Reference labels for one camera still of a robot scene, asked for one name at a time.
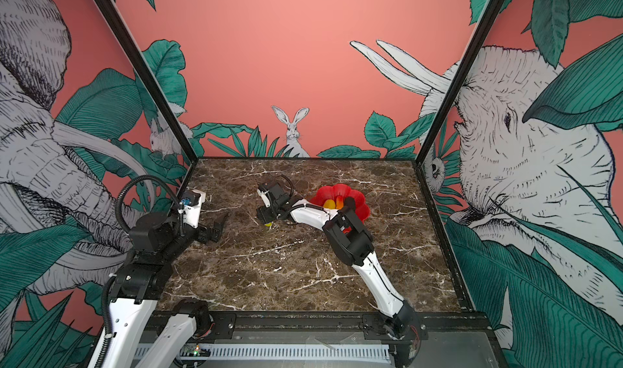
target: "brown marble surface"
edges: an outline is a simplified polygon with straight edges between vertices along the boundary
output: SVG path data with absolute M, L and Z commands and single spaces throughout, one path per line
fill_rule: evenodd
M 207 193 L 201 223 L 211 226 L 225 212 L 229 219 L 220 242 L 193 243 L 176 260 L 158 310 L 188 296 L 212 302 L 213 310 L 374 310 L 363 280 L 337 259 L 321 231 L 285 221 L 268 228 L 257 220 L 257 183 L 280 174 L 307 199 L 323 185 L 361 191 L 371 209 L 365 225 L 396 290 L 418 311 L 460 311 L 410 162 L 296 159 L 198 163 L 188 188 Z

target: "yellow egg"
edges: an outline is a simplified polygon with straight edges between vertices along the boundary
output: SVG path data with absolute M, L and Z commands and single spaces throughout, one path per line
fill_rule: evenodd
M 323 208 L 335 208 L 335 202 L 333 202 L 332 199 L 327 199 L 326 201 L 324 201 L 324 204 L 322 205 Z

